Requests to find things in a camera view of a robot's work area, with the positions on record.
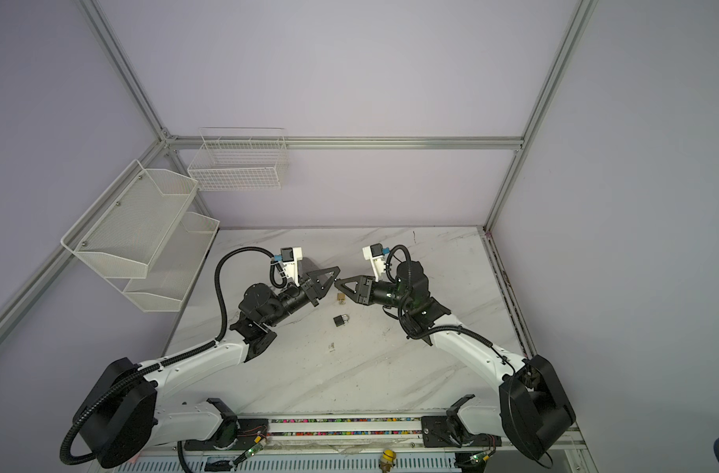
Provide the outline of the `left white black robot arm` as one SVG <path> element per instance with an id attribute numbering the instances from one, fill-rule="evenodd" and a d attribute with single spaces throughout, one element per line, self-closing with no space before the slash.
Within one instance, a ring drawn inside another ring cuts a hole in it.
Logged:
<path id="1" fill-rule="evenodd" d="M 167 400 L 216 372 L 253 361 L 276 340 L 275 327 L 307 305 L 316 307 L 338 279 L 337 266 L 309 271 L 279 292 L 250 286 L 230 322 L 220 312 L 221 331 L 210 341 L 175 355 L 134 363 L 109 364 L 73 415 L 59 458 L 65 465 L 97 461 L 104 468 L 126 463 L 146 447 L 184 441 L 210 441 L 223 447 L 238 426 L 237 415 L 217 397 L 189 405 Z"/>

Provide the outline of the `black padlock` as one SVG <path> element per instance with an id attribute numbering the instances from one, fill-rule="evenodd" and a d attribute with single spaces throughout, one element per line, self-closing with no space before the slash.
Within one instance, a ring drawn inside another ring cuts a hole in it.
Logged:
<path id="1" fill-rule="evenodd" d="M 348 315 L 337 315 L 336 317 L 333 318 L 333 321 L 337 327 L 340 327 L 349 322 L 349 316 Z"/>

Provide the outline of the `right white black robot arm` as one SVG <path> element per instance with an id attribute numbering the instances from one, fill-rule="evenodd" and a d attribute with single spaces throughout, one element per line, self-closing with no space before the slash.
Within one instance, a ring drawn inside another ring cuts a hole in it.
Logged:
<path id="1" fill-rule="evenodd" d="M 417 261 L 402 262 L 393 281 L 373 276 L 338 279 L 336 288 L 359 305 L 396 311 L 406 337 L 422 340 L 478 374 L 499 395 L 495 432 L 527 458 L 538 462 L 576 421 L 566 390 L 552 363 L 541 355 L 526 358 L 469 329 L 431 293 Z"/>

